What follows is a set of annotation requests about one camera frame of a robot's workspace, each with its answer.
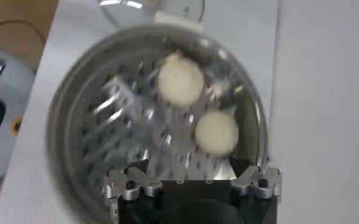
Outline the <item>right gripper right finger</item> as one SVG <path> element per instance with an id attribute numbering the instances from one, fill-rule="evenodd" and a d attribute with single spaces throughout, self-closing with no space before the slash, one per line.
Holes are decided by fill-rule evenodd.
<path id="1" fill-rule="evenodd" d="M 230 157 L 229 160 L 236 176 L 230 184 L 240 197 L 247 196 L 250 192 L 264 200 L 281 196 L 282 173 L 278 168 L 269 167 L 261 171 L 258 166 L 246 159 Z"/>

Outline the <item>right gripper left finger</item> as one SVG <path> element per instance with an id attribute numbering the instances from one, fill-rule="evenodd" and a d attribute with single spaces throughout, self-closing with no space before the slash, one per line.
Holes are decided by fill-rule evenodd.
<path id="1" fill-rule="evenodd" d="M 143 194 L 149 198 L 159 198 L 163 194 L 163 183 L 146 173 L 148 159 L 131 162 L 125 168 L 111 169 L 104 176 L 101 195 L 104 199 L 121 197 L 134 201 Z"/>

